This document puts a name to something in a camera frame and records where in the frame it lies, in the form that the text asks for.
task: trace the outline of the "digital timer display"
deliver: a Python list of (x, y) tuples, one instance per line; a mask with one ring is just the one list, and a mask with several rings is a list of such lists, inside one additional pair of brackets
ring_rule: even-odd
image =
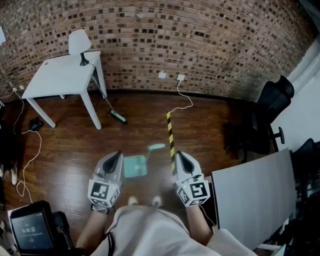
[(11, 219), (22, 250), (45, 250), (54, 247), (42, 212)]

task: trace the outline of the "paper on wall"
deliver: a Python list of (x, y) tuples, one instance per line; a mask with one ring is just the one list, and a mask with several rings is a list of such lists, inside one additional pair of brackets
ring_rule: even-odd
[(4, 31), (2, 30), (2, 26), (0, 26), (0, 45), (6, 41)]

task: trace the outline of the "white lampshade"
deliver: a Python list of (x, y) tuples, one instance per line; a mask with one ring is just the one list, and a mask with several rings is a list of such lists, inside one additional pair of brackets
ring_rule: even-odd
[(73, 31), (69, 35), (69, 54), (78, 55), (90, 49), (91, 42), (84, 29)]

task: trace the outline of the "white table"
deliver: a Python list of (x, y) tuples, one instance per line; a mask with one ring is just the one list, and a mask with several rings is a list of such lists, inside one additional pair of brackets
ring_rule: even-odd
[[(107, 95), (100, 53), (100, 51), (85, 52), (84, 56), (89, 63), (96, 67), (100, 87), (104, 94)], [(80, 54), (45, 60), (22, 96), (52, 128), (56, 127), (56, 124), (39, 107), (34, 98), (60, 95), (64, 99), (65, 95), (79, 94), (95, 127), (98, 130), (101, 129), (101, 124), (87, 92), (88, 84), (95, 68), (91, 64), (80, 66), (80, 62)]]
[(296, 189), (289, 150), (212, 172), (219, 229), (255, 249), (296, 209)]

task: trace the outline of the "white shirt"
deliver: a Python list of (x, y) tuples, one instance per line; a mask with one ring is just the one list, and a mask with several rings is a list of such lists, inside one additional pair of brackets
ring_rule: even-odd
[[(216, 231), (206, 246), (192, 238), (174, 214), (147, 206), (118, 209), (111, 232), (114, 256), (255, 256), (226, 229)], [(108, 239), (102, 241), (92, 256), (107, 256)]]

